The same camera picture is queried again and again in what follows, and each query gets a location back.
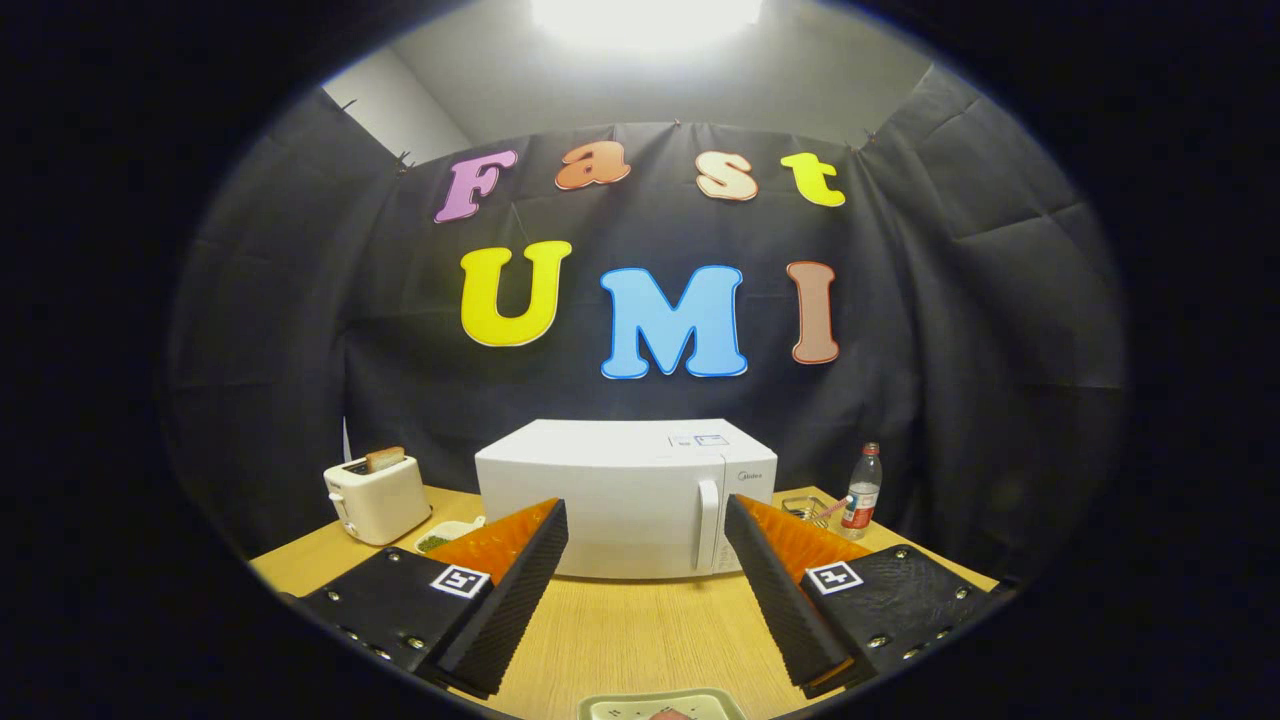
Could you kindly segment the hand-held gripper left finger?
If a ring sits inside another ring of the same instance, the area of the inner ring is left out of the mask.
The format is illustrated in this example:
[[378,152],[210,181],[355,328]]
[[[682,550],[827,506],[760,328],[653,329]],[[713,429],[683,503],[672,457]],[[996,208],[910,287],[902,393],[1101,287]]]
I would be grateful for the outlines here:
[[385,548],[301,597],[301,612],[385,664],[486,698],[570,538],[566,502],[547,498],[428,553]]

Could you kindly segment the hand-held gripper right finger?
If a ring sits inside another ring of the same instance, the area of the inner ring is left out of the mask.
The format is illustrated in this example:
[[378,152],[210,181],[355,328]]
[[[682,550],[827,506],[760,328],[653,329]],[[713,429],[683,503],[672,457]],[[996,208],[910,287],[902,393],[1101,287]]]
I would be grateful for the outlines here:
[[808,698],[913,667],[995,607],[919,548],[869,551],[744,495],[730,497],[724,533]]

